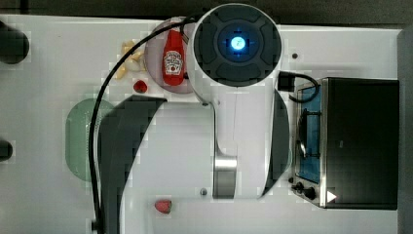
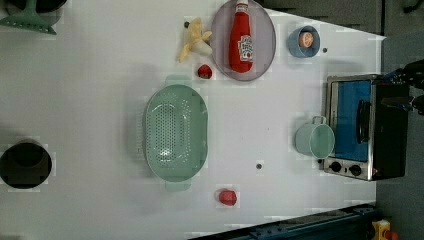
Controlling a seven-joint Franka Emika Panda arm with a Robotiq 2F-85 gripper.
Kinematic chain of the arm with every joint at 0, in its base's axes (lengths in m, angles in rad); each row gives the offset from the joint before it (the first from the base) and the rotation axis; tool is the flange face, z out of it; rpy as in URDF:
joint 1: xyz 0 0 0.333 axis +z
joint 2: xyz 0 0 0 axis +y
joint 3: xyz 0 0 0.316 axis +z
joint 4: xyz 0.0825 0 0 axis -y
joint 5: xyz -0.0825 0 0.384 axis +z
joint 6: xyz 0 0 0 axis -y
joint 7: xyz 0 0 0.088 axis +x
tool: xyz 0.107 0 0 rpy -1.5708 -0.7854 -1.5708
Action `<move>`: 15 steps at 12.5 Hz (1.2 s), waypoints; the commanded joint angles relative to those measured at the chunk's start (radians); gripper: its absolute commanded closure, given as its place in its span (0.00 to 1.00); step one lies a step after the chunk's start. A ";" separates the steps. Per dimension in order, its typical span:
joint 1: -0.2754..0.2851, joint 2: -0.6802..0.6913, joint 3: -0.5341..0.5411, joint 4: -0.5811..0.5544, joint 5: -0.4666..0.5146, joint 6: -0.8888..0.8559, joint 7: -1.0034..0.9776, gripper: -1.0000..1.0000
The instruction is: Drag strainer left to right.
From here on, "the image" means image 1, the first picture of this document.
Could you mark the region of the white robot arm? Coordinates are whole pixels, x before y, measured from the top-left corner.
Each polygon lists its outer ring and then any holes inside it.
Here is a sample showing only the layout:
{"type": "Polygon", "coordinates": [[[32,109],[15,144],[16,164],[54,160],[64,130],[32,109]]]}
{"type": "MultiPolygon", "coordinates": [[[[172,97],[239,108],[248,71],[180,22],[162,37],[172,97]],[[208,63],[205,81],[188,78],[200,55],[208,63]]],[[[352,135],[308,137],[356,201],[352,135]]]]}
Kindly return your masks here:
{"type": "Polygon", "coordinates": [[[256,7],[220,5],[195,24],[186,68],[197,98],[214,111],[213,198],[259,199],[286,171],[281,65],[279,27],[256,7]]]}

